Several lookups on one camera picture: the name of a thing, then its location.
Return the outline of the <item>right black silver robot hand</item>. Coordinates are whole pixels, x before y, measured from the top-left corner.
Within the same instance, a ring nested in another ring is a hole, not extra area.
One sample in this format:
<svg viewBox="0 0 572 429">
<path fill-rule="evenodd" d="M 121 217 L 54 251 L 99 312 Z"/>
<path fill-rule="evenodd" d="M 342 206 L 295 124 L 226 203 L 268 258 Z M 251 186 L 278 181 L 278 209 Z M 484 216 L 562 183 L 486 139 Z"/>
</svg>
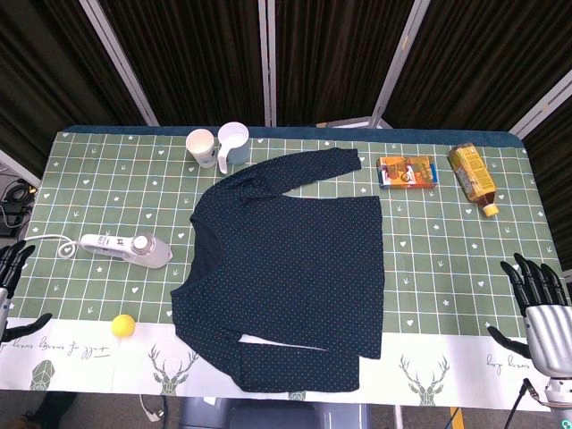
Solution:
<svg viewBox="0 0 572 429">
<path fill-rule="evenodd" d="M 521 254 L 516 265 L 502 261 L 520 315 L 526 328 L 526 342 L 509 339 L 494 326 L 487 328 L 504 349 L 530 359 L 537 371 L 555 379 L 572 379 L 572 303 L 556 272 Z"/>
</svg>

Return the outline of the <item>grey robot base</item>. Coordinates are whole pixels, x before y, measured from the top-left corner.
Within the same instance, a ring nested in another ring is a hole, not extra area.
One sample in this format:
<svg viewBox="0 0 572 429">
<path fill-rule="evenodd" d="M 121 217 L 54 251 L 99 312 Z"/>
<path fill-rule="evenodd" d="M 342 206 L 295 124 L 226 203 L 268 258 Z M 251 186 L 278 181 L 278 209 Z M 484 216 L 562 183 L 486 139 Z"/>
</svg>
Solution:
<svg viewBox="0 0 572 429">
<path fill-rule="evenodd" d="M 373 429 L 367 404 L 186 398 L 178 429 Z"/>
</svg>

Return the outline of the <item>orange snack box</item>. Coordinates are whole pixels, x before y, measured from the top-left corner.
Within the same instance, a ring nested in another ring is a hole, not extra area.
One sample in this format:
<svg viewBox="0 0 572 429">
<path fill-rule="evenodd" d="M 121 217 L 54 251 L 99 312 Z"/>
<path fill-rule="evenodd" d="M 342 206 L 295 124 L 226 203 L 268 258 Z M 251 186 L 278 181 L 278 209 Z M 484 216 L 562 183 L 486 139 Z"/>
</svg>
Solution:
<svg viewBox="0 0 572 429">
<path fill-rule="evenodd" d="M 430 156 L 386 156 L 376 162 L 382 189 L 432 189 L 438 184 Z"/>
</svg>

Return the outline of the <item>white partition frame post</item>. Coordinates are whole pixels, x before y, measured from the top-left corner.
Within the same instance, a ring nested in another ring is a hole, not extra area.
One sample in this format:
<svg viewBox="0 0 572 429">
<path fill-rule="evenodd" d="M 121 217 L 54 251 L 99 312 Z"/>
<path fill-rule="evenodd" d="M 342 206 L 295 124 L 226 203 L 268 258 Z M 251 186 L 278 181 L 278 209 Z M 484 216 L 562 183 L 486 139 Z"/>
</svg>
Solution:
<svg viewBox="0 0 572 429">
<path fill-rule="evenodd" d="M 374 110 L 368 121 L 367 126 L 370 129 L 390 128 L 390 125 L 383 119 L 383 114 L 391 100 L 391 96 L 396 88 L 430 3 L 431 0 L 414 0 L 412 4 L 408 19 L 401 32 L 399 42 L 395 48 L 389 69 L 376 100 Z"/>
<path fill-rule="evenodd" d="M 78 0 L 147 126 L 160 123 L 99 0 Z"/>
<path fill-rule="evenodd" d="M 571 97 L 572 69 L 541 97 L 509 132 L 519 139 L 525 138 Z"/>
<path fill-rule="evenodd" d="M 278 126 L 275 0 L 257 0 L 265 127 Z"/>
</svg>

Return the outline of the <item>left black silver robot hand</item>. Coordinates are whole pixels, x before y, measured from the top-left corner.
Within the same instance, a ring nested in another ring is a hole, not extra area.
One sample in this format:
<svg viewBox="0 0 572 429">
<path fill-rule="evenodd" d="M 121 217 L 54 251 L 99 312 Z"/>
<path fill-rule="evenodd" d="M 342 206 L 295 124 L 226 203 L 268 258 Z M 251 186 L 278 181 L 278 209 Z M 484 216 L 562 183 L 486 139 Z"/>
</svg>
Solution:
<svg viewBox="0 0 572 429">
<path fill-rule="evenodd" d="M 34 250 L 35 246 L 28 245 L 25 240 L 0 248 L 0 345 L 41 330 L 53 317 L 51 313 L 45 313 L 33 323 L 8 327 L 7 319 L 21 271 Z"/>
</svg>

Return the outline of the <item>yellow ball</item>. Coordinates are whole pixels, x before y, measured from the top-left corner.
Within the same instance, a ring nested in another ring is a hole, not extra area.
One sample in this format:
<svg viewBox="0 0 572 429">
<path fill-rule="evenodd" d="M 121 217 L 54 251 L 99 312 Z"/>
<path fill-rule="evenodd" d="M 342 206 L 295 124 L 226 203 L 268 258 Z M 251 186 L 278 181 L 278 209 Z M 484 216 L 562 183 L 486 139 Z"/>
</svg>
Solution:
<svg viewBox="0 0 572 429">
<path fill-rule="evenodd" d="M 131 315 L 118 315 L 111 324 L 112 334 L 118 338 L 130 337 L 136 327 L 136 322 Z"/>
</svg>

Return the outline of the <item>navy dotted long-sleeve shirt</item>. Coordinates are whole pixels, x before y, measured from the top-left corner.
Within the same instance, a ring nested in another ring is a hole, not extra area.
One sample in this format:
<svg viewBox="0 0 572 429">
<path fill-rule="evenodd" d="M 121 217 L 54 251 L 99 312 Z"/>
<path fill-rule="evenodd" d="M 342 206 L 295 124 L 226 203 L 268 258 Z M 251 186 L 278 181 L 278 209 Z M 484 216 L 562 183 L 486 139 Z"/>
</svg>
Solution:
<svg viewBox="0 0 572 429">
<path fill-rule="evenodd" d="M 197 202 L 189 277 L 171 294 L 174 330 L 241 390 L 355 391 L 360 359 L 381 356 L 380 199 L 293 195 L 360 167 L 352 148 L 279 156 Z"/>
</svg>

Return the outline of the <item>white handheld steam iron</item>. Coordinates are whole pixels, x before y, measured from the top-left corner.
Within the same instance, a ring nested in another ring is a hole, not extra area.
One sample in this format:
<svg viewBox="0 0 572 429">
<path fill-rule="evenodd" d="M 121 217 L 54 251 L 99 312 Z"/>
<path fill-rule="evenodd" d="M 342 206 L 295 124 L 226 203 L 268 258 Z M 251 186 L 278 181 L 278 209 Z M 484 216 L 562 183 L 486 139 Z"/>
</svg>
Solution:
<svg viewBox="0 0 572 429">
<path fill-rule="evenodd" d="M 148 233 L 134 237 L 85 234 L 80 239 L 80 246 L 93 254 L 120 258 L 150 269 L 162 268 L 172 259 L 171 248 Z"/>
</svg>

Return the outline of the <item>black shoe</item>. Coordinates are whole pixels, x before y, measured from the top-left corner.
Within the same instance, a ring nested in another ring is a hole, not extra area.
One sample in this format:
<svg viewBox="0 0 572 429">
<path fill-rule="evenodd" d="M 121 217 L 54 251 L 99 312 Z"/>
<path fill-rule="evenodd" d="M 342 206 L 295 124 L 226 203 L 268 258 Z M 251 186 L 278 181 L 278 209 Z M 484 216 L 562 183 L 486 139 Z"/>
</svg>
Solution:
<svg viewBox="0 0 572 429">
<path fill-rule="evenodd" d="M 77 396 L 76 392 L 49 391 L 36 411 L 22 417 L 24 429 L 59 429 L 63 417 Z"/>
</svg>

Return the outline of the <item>green checked tablecloth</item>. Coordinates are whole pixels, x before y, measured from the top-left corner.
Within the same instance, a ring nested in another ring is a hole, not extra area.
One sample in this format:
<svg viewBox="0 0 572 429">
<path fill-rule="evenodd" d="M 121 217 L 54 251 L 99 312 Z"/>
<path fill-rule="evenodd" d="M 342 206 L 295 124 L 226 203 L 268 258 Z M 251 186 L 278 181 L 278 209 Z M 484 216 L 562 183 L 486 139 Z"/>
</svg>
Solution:
<svg viewBox="0 0 572 429">
<path fill-rule="evenodd" d="M 184 128 L 76 128 L 56 135 L 29 220 L 36 240 L 10 308 L 10 324 L 44 313 L 33 335 L 0 345 L 0 391 L 161 391 L 239 398 L 232 379 L 175 334 L 171 293 L 188 277 L 201 196 L 220 180 L 185 148 Z M 251 131 L 248 162 L 349 147 L 358 171 L 293 190 L 300 198 L 376 196 L 382 205 L 385 287 L 382 355 L 360 362 L 360 387 L 309 391 L 306 400 L 507 408 L 524 378 L 546 379 L 500 347 L 491 325 L 522 339 L 525 327 L 501 261 L 515 253 L 559 266 L 526 149 L 508 133 L 277 129 Z M 499 213 L 469 201 L 448 154 L 472 143 L 497 187 Z M 376 162 L 430 156 L 432 189 L 382 189 Z M 172 251 L 150 269 L 80 246 L 85 234 L 154 235 Z M 136 327 L 112 334 L 118 315 Z"/>
</svg>

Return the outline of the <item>white paper cup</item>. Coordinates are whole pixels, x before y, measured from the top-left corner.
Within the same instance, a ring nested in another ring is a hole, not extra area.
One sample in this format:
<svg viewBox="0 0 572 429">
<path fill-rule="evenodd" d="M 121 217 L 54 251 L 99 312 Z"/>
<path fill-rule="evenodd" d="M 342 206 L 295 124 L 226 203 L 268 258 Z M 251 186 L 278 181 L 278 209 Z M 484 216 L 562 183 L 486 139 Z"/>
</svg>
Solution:
<svg viewBox="0 0 572 429">
<path fill-rule="evenodd" d="M 215 138 L 210 130 L 193 130 L 186 138 L 186 148 L 202 168 L 211 168 L 217 163 Z"/>
</svg>

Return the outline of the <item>yellow-capped tea bottle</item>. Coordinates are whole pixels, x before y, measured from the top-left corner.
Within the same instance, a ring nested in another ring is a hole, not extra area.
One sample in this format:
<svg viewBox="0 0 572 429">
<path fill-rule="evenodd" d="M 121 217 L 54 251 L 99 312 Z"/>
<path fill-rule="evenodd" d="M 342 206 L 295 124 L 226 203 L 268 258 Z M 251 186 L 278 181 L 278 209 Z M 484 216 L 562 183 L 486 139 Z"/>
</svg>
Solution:
<svg viewBox="0 0 572 429">
<path fill-rule="evenodd" d="M 453 147 L 448 159 L 467 199 L 477 204 L 486 217 L 499 213 L 494 199 L 497 187 L 483 158 L 472 143 Z"/>
</svg>

